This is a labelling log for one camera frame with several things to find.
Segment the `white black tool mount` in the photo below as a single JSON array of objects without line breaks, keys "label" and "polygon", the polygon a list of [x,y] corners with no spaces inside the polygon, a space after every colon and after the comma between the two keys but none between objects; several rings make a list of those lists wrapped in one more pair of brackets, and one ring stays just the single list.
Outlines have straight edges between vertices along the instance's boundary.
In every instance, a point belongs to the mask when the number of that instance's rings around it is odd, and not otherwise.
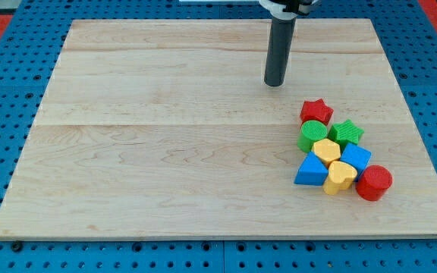
[{"label": "white black tool mount", "polygon": [[320,5],[320,0],[259,0],[259,4],[279,20],[307,16]]}]

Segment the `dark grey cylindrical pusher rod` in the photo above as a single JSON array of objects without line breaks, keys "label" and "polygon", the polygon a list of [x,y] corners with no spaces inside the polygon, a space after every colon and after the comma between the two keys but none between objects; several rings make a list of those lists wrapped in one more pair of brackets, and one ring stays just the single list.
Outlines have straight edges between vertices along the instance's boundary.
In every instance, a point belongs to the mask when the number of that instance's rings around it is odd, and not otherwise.
[{"label": "dark grey cylindrical pusher rod", "polygon": [[272,18],[266,57],[264,82],[277,87],[284,83],[296,19]]}]

